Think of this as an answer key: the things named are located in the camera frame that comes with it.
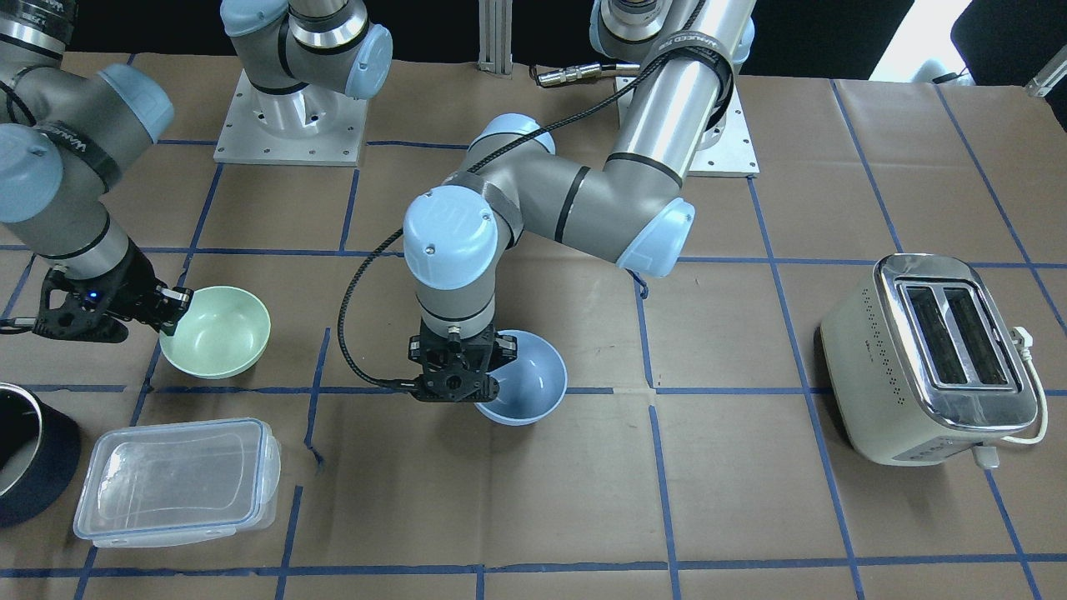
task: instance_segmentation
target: toaster ventilation hole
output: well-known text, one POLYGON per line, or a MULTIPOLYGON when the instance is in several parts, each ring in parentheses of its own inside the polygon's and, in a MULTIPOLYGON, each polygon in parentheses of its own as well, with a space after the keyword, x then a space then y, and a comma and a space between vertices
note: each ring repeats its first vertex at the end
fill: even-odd
POLYGON ((881 360, 881 366, 886 367, 886 377, 889 379, 889 386, 892 388, 893 395, 896 396, 896 404, 904 406, 904 391, 901 389, 901 381, 896 378, 892 361, 889 359, 889 352, 886 350, 886 341, 882 340, 881 331, 878 328, 878 319, 875 316, 875 304, 871 299, 871 291, 863 289, 861 296, 863 298, 863 309, 866 311, 867 327, 871 328, 871 337, 874 340, 874 347, 878 350, 878 359, 881 360))

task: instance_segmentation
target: toaster body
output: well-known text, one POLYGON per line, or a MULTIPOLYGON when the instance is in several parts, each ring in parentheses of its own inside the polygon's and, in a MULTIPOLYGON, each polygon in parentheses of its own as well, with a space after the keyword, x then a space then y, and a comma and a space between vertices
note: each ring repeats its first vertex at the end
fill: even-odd
POLYGON ((978 274, 893 254, 819 327, 853 446, 881 464, 938 464, 1030 426, 1037 398, 978 274))

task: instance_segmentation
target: toaster label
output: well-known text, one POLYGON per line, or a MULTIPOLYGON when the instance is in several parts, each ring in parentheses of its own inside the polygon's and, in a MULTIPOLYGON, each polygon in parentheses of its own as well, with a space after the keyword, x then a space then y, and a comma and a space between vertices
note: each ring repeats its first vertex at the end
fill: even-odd
POLYGON ((954 454, 969 449, 974 442, 952 438, 934 438, 893 457, 893 460, 914 462, 940 462, 954 454))

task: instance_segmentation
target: tiled tabletop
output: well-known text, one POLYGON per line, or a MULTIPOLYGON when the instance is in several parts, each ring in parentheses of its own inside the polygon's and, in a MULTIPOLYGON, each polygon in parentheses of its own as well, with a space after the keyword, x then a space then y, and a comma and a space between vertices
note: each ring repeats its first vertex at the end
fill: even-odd
MULTIPOLYGON (((137 323, 114 346, 0 340, 0 379, 83 433, 60 500, 0 531, 0 598, 1067 598, 1067 136, 1042 100, 743 76, 761 173, 686 180, 697 220, 648 298, 625 271, 532 235, 501 259, 496 325, 551 342, 571 385, 516 428, 368 388, 340 357, 337 309, 362 257, 490 120, 547 124, 609 81, 542 90, 520 66, 508 79, 395 62, 359 168, 265 167, 212 158, 236 58, 71 53, 64 68, 114 62, 155 79, 176 117, 102 202, 161 279, 249 289, 272 335, 253 369, 221 381, 175 369, 137 323), (813 334, 902 251, 970 263, 1008 325, 1035 335, 1048 438, 1004 447, 998 471, 967 455, 878 465, 837 426, 813 334), (229 416, 281 442, 270 527, 169 549, 74 536, 99 436, 229 416)), ((617 128, 612 108, 554 137, 600 168, 617 128)), ((45 269, 0 230, 4 316, 32 314, 45 269)), ((413 288, 396 252, 361 282, 347 332, 368 373, 415 375, 413 288)))

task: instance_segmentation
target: clear plastic container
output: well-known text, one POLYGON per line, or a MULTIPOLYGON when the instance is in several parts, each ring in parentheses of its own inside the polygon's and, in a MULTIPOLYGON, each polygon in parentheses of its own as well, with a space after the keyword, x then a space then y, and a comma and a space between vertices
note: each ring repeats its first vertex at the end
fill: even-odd
POLYGON ((180 546, 274 521, 270 426, 226 419, 127 427, 96 441, 74 533, 100 548, 180 546))

